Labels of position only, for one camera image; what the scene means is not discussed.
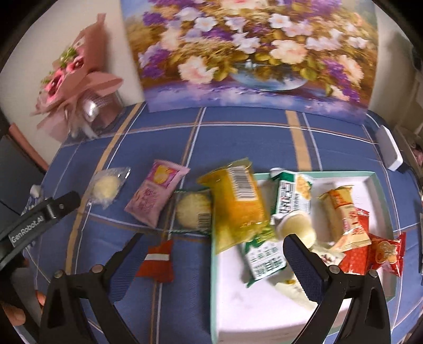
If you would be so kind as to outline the person's hand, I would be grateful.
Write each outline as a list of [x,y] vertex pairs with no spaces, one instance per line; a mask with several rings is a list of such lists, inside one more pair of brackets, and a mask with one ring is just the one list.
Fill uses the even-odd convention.
[[[43,308],[46,301],[46,295],[37,290],[36,298],[40,304],[40,307]],[[24,314],[23,310],[13,305],[6,304],[5,302],[1,302],[1,306],[13,326],[21,326],[25,323],[26,315]]]

